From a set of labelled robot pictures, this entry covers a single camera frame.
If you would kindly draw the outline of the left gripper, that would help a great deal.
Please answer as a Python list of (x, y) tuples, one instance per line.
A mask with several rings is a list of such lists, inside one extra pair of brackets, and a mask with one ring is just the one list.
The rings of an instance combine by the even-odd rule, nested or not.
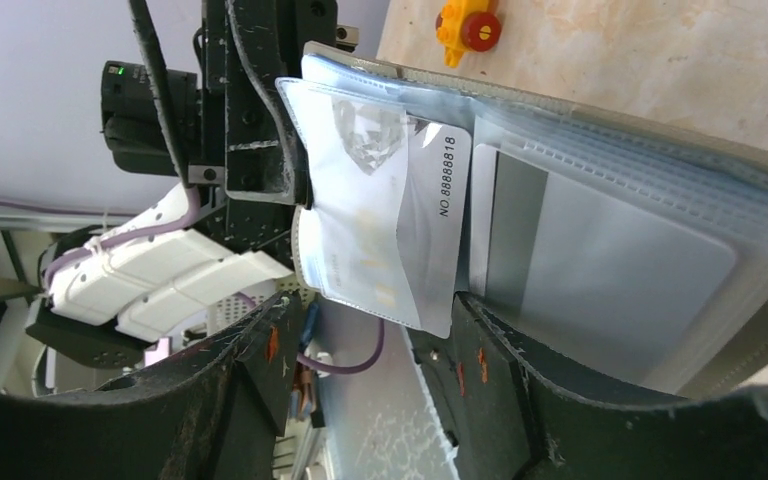
[(115, 164), (195, 188), (197, 230), (230, 250), (289, 254), (308, 179), (276, 80), (300, 76), (310, 42), (353, 52), (358, 30), (339, 23), (334, 1), (205, 1), (190, 73), (167, 66), (148, 5), (129, 8), (143, 60), (109, 61), (101, 80)]

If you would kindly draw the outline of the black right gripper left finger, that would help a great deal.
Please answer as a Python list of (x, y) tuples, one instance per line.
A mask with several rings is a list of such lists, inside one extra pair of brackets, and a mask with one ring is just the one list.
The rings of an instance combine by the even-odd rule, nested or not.
[(0, 393), (0, 479), (269, 479), (305, 309), (282, 291), (94, 391)]

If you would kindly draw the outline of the grey card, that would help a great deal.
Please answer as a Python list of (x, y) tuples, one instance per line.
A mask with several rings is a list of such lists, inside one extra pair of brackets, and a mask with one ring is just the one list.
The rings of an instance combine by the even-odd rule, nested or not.
[(718, 239), (488, 144), (470, 180), (470, 290), (630, 383), (651, 382), (737, 263)]

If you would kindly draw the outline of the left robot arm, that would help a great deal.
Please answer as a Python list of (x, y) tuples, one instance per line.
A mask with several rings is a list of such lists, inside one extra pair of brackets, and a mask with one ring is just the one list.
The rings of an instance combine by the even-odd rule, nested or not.
[(148, 61), (104, 65), (102, 134), (119, 169), (176, 184), (118, 227), (51, 246), (26, 323), (100, 369), (132, 366), (189, 317), (291, 274), (292, 215), (312, 188), (277, 81), (300, 76), (307, 43), (347, 35), (333, 1), (206, 1), (191, 73), (166, 66), (147, 4), (134, 7)]

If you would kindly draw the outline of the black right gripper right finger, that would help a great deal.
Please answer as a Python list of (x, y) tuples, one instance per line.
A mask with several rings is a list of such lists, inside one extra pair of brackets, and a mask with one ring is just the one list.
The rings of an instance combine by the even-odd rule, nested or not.
[(623, 382), (456, 294), (410, 343), (462, 479), (768, 479), (768, 386), (689, 400)]

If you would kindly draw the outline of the silver VIP card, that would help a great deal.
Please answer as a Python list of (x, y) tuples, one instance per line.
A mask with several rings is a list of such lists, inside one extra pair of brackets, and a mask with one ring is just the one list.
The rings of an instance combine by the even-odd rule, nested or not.
[(336, 92), (291, 89), (312, 204), (296, 216), (303, 282), (325, 298), (445, 338), (472, 137)]

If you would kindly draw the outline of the grey leather card holder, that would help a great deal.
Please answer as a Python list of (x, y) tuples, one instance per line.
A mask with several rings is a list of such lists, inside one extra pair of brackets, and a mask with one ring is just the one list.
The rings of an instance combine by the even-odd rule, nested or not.
[(308, 156), (302, 282), (442, 338), (457, 291), (614, 378), (768, 364), (768, 174), (563, 102), (311, 46), (276, 86)]

